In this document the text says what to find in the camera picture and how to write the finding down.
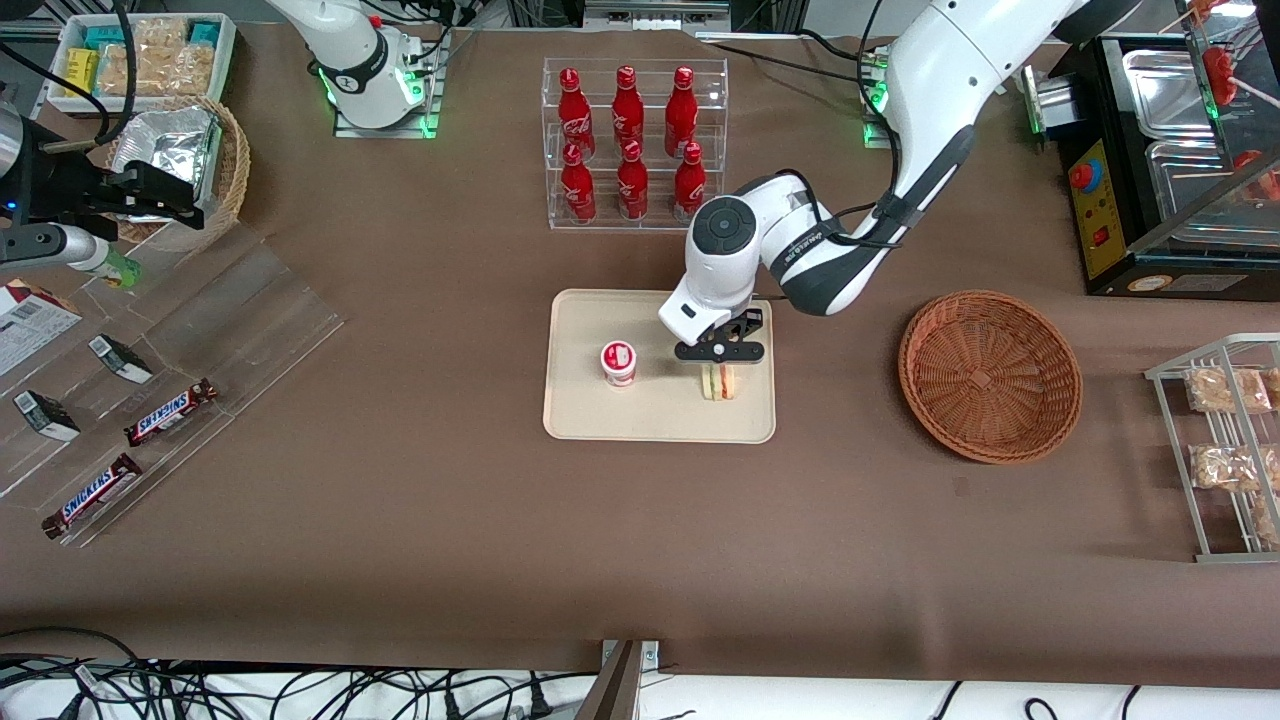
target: red button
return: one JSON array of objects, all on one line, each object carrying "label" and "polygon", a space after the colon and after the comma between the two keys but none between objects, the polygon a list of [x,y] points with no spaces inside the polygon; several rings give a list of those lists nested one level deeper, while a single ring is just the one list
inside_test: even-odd
[{"label": "red button", "polygon": [[1071,168],[1070,181],[1071,187],[1075,190],[1084,190],[1085,187],[1089,187],[1089,183],[1093,182],[1093,168],[1088,164]]}]

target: clear acrylic display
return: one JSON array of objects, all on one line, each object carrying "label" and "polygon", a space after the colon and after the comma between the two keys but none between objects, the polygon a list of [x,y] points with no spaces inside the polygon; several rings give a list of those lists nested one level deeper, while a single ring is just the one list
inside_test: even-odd
[{"label": "clear acrylic display", "polygon": [[[59,542],[84,546],[229,425],[342,320],[244,224],[197,252],[175,252],[173,223],[132,249],[143,275],[129,290],[91,281],[68,300],[79,323],[0,377],[0,502],[32,510],[31,532],[122,452],[143,473],[92,506]],[[105,333],[151,369],[142,384],[110,372],[88,342]],[[216,400],[141,447],[124,428],[201,378]],[[81,434],[70,442],[32,430],[13,405],[32,389],[63,404]]]},{"label": "clear acrylic display", "polygon": [[[618,165],[622,161],[613,140],[613,94],[617,69],[636,69],[636,88],[645,106],[644,163],[649,168],[649,213],[640,220],[628,220],[618,210]],[[547,160],[547,218],[556,229],[586,231],[684,231],[687,223],[672,213],[675,177],[680,160],[663,150],[667,99],[671,96],[676,68],[694,70],[694,96],[698,99],[698,131],[695,140],[703,146],[707,170],[705,196],[722,195],[724,160],[728,154],[728,61],[727,60],[634,60],[602,58],[547,58],[543,63],[543,155]],[[564,201],[559,182],[564,167],[561,152],[564,135],[559,122],[559,73],[575,68],[581,77],[582,94],[591,105],[591,127],[595,132],[595,155],[586,163],[595,184],[595,219],[579,224]]]}]

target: snickers bar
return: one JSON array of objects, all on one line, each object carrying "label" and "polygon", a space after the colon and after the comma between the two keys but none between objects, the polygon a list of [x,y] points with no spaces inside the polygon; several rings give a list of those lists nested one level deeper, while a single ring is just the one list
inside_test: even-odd
[{"label": "snickers bar", "polygon": [[214,386],[209,384],[209,378],[182,391],[182,395],[165,402],[155,413],[124,428],[124,437],[129,439],[129,447],[137,447],[173,428],[183,418],[191,415],[197,407],[215,397],[218,397],[218,391],[214,389]]},{"label": "snickers bar", "polygon": [[45,518],[40,524],[40,529],[45,530],[45,534],[51,539],[61,537],[73,523],[84,518],[90,507],[97,502],[110,500],[111,496],[141,474],[142,469],[138,468],[138,464],[122,452],[111,462],[110,468],[90,483],[88,487],[76,493],[76,497],[64,505],[61,510]]}]

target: wicker basket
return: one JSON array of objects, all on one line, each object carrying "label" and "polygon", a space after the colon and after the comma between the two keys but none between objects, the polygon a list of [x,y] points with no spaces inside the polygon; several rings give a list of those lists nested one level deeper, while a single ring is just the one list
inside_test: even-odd
[{"label": "wicker basket", "polygon": [[[218,177],[214,178],[214,196],[218,199],[218,208],[205,218],[204,229],[174,228],[178,232],[165,233],[164,242],[152,243],[157,250],[192,252],[205,249],[236,224],[241,205],[244,202],[244,191],[248,188],[248,138],[244,137],[244,131],[241,129],[236,117],[227,106],[207,97],[189,95],[166,99],[160,110],[180,110],[191,106],[204,108],[218,115],[218,122],[223,128],[223,140],[218,149]],[[119,140],[110,146],[109,156],[113,160],[118,147]],[[120,238],[133,243],[142,242],[161,228],[168,227],[168,223],[119,220],[116,224],[120,227]]]},{"label": "wicker basket", "polygon": [[1070,346],[1033,307],[957,292],[911,319],[899,351],[902,392],[929,433],[965,457],[1044,457],[1080,419],[1084,382]]}]

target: metal bracket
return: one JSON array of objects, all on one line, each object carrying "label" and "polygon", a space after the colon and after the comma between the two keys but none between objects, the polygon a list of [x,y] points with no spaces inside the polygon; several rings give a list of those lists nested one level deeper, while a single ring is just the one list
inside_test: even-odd
[{"label": "metal bracket", "polygon": [[640,676],[658,669],[658,641],[605,641],[604,669],[573,720],[635,720]]},{"label": "metal bracket", "polygon": [[746,338],[764,327],[764,311],[755,307],[709,331],[696,345],[676,343],[676,360],[681,363],[755,364],[764,360],[764,345]]}]

